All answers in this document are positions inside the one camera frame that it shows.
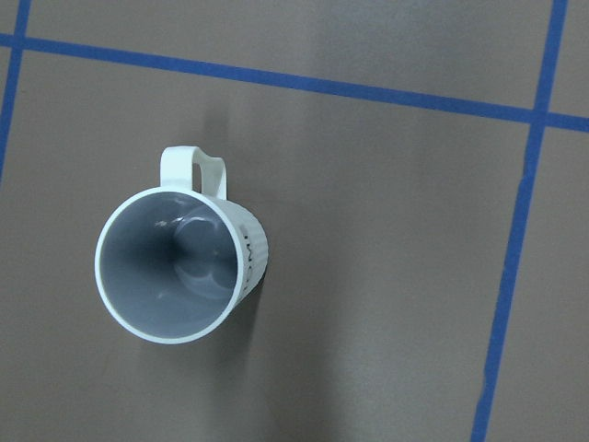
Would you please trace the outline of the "white ribbed mug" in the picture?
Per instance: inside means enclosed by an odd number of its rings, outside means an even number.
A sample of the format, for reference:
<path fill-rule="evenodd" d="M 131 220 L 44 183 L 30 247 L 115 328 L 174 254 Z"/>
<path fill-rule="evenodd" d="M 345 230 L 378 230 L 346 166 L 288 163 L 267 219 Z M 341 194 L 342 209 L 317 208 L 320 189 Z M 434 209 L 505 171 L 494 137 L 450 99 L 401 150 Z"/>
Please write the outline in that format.
<path fill-rule="evenodd" d="M 128 332 L 181 344 L 218 328 L 260 283 L 269 244 L 260 221 L 228 200 L 226 166 L 198 146 L 171 146 L 157 187 L 109 217 L 94 269 L 100 298 Z"/>

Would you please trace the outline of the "brown paper table mat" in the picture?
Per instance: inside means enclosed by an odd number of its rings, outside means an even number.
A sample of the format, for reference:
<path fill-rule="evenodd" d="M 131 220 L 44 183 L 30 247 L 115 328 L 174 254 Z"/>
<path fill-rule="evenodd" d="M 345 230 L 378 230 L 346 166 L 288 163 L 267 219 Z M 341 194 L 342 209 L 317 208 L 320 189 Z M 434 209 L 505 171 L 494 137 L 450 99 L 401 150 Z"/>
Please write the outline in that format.
<path fill-rule="evenodd" d="M 100 230 L 222 157 L 260 287 L 123 329 Z M 584 441 L 584 1 L 5 1 L 5 441 Z"/>

